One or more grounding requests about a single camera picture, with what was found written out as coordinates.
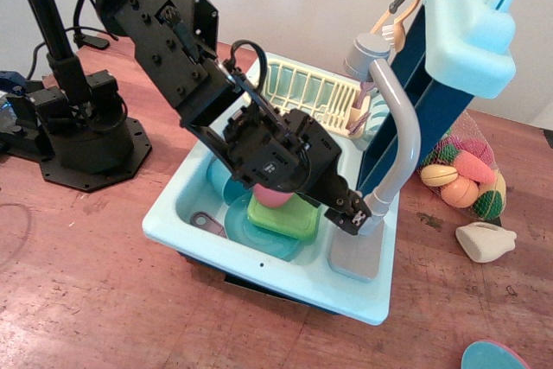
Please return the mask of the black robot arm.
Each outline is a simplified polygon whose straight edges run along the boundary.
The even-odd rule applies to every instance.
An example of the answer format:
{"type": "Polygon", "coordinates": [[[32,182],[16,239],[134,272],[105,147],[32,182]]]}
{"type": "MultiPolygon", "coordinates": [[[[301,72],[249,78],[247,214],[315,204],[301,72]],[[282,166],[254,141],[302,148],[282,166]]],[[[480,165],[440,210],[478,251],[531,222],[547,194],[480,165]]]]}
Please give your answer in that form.
{"type": "Polygon", "coordinates": [[[95,0],[103,24],[129,37],[135,58],[192,132],[246,188],[295,193],[355,235],[370,208],[338,172],[340,146],[307,113],[281,113],[216,52],[219,13],[209,0],[95,0]]]}

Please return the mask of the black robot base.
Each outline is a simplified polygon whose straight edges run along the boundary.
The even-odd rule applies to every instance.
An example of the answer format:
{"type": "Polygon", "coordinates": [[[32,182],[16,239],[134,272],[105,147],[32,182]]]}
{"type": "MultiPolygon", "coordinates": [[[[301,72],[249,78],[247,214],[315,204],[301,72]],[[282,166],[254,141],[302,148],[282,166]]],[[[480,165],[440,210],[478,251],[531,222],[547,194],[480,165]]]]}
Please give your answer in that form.
{"type": "Polygon", "coordinates": [[[107,71],[86,81],[92,101],[71,106],[57,86],[1,74],[1,151],[38,162],[45,181],[93,192],[133,178],[152,150],[107,71]]]}

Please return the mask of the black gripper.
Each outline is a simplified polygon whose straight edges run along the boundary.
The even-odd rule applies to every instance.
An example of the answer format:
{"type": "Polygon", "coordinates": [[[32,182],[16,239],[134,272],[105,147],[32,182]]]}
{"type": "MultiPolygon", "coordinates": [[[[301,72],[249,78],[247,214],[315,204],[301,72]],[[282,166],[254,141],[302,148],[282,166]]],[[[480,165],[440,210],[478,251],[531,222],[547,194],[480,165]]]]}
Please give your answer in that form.
{"type": "Polygon", "coordinates": [[[367,207],[353,207],[359,196],[338,174],[340,146],[302,111],[292,110],[283,120],[298,143],[281,134],[266,116],[256,124],[243,111],[228,121],[224,138],[233,177],[248,188],[260,184],[322,203],[329,207],[324,216],[330,222],[349,235],[359,235],[372,213],[367,207]]]}

